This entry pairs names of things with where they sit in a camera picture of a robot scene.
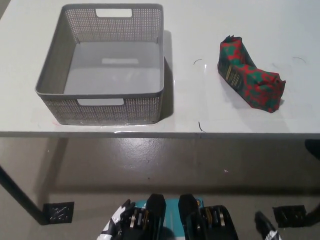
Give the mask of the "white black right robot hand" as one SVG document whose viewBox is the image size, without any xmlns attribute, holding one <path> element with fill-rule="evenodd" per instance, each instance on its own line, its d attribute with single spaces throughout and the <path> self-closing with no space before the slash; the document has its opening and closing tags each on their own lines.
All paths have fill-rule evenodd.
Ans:
<svg viewBox="0 0 320 240">
<path fill-rule="evenodd" d="M 255 213 L 254 222 L 255 228 L 263 240 L 282 240 L 279 232 L 261 211 Z"/>
</svg>

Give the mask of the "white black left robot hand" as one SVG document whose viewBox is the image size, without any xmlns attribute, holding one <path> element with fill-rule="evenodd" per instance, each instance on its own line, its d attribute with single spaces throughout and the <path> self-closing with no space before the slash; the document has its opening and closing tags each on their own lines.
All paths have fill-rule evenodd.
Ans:
<svg viewBox="0 0 320 240">
<path fill-rule="evenodd" d="M 111 216 L 106 226 L 101 231 L 97 240 L 115 240 L 121 229 L 121 221 L 129 215 L 136 203 L 127 199 Z"/>
</svg>

